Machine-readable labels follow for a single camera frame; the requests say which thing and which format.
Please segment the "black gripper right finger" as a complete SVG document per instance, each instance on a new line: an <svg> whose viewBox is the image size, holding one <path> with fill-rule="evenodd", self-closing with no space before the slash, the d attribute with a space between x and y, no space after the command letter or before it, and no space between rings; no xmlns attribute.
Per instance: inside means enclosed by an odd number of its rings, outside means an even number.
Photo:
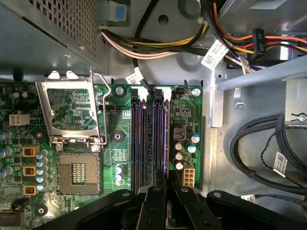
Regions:
<svg viewBox="0 0 307 230"><path fill-rule="evenodd" d="M239 196L221 190L203 197L194 187L183 186L178 172L169 172L174 193L176 220L194 230L305 230L306 223L296 221Z"/></svg>

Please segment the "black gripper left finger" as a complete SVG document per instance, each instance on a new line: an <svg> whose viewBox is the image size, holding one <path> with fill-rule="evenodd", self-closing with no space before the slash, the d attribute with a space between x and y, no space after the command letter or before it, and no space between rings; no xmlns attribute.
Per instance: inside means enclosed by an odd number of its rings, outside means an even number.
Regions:
<svg viewBox="0 0 307 230"><path fill-rule="evenodd" d="M153 186L138 194L117 190L38 227L40 230L164 230L166 178L156 172Z"/></svg>

